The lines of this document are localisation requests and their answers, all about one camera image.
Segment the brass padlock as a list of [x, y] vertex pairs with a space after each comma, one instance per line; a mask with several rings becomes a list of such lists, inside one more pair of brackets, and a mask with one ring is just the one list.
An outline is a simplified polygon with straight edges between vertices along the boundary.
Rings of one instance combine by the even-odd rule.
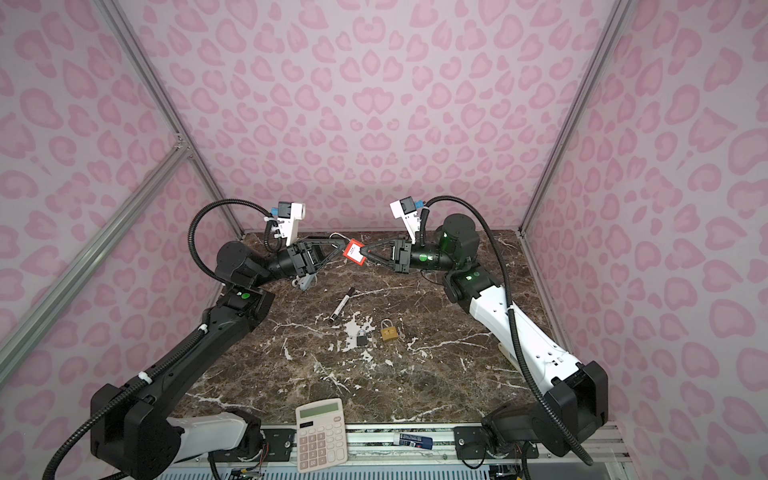
[[381, 321], [380, 334], [384, 342], [397, 340], [400, 337], [397, 327], [390, 319]]

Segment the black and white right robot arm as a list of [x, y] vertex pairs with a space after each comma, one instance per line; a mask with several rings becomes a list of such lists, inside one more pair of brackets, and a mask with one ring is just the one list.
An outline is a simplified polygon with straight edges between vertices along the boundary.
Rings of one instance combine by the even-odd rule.
[[[481, 233], [501, 265], [499, 277], [478, 260]], [[481, 441], [489, 454], [525, 452], [527, 445], [541, 444], [557, 457], [573, 453], [593, 465], [583, 443], [607, 421], [607, 373], [597, 362], [584, 363], [561, 347], [514, 302], [501, 248], [480, 214], [448, 216], [432, 242], [416, 233], [369, 244], [361, 252], [398, 273], [443, 272], [449, 301], [480, 322], [511, 356], [535, 404], [523, 413], [504, 404], [482, 419]]]

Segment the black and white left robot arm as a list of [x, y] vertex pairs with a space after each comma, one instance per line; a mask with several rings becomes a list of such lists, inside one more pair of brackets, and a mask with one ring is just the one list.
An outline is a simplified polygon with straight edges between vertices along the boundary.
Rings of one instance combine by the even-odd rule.
[[200, 325], [123, 386], [107, 384], [93, 395], [92, 455], [133, 479], [155, 479], [172, 464], [204, 454], [260, 454], [261, 421], [250, 413], [171, 415], [202, 374], [266, 319], [275, 296], [264, 285], [315, 274], [346, 247], [342, 238], [308, 238], [263, 257], [239, 241], [223, 245], [215, 274], [225, 291], [204, 310]]

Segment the red padlock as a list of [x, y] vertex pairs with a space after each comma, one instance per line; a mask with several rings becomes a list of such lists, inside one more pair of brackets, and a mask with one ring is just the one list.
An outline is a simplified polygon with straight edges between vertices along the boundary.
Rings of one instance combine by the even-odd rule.
[[362, 253], [363, 243], [354, 238], [349, 238], [339, 232], [333, 232], [329, 235], [330, 238], [339, 238], [345, 241], [345, 247], [342, 255], [357, 265], [363, 265], [366, 262], [366, 257]]

